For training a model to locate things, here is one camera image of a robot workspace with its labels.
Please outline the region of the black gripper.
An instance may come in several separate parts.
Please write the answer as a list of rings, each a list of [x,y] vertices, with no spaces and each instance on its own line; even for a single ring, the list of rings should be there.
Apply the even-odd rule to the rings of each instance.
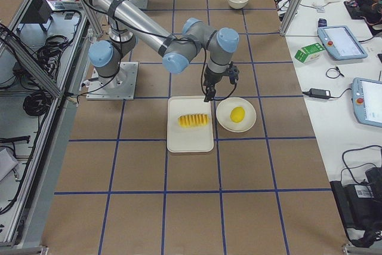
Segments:
[[[215,97],[215,85],[226,76],[226,72],[215,73],[210,68],[206,68],[202,76],[202,87],[205,92],[204,102],[210,102]]]

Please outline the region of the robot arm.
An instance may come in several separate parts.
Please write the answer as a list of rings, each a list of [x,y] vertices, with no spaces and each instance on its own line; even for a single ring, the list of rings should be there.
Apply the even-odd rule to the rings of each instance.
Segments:
[[[176,37],[142,12],[130,0],[83,0],[92,10],[104,13],[137,38],[145,42],[162,57],[162,64],[171,73],[181,73],[199,54],[201,49],[209,52],[210,58],[202,70],[201,87],[205,101],[215,99],[216,83],[228,77],[237,85],[239,70],[232,63],[233,53],[239,44],[237,31],[224,27],[219,30],[196,18],[189,18]]]

